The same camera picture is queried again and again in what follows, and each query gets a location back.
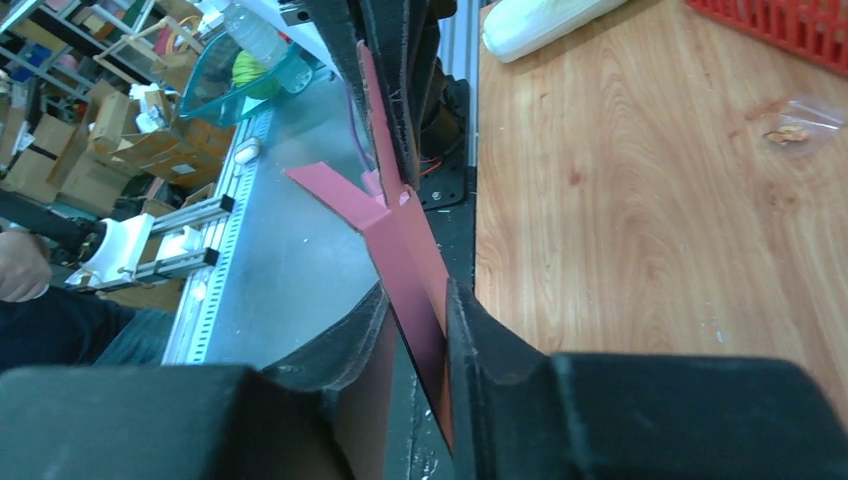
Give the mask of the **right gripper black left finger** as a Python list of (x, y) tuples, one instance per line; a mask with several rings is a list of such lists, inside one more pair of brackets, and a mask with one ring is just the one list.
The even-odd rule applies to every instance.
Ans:
[(394, 348), (380, 286), (286, 358), (20, 368), (1, 378), (5, 479), (355, 479), (382, 472), (388, 401), (349, 398)]

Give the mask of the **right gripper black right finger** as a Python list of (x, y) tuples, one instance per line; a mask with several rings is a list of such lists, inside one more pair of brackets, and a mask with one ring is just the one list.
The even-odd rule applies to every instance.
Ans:
[(843, 479), (847, 434), (780, 359), (544, 354), (447, 285), (460, 479)]

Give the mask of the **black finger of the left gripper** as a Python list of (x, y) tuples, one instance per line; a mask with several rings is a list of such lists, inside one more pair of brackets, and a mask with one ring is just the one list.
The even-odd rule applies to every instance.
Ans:
[(438, 21), (453, 16), (455, 1), (305, 1), (339, 75), (365, 109), (357, 45), (373, 55), (401, 178), (419, 185), (421, 129), (440, 94), (433, 86), (440, 41)]

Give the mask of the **pink paper box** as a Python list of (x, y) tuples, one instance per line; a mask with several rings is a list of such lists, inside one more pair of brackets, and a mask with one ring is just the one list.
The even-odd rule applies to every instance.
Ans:
[(375, 60), (357, 57), (367, 96), (383, 194), (374, 197), (324, 162), (288, 168), (287, 177), (359, 232), (420, 377), (446, 445), (454, 446), (447, 366), (448, 271), (416, 191), (402, 181)]

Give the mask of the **person's hand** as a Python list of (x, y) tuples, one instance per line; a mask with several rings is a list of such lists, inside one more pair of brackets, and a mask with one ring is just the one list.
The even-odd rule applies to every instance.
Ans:
[(42, 296), (49, 288), (52, 271), (45, 241), (32, 233), (9, 230), (1, 233), (1, 300), (21, 303)]

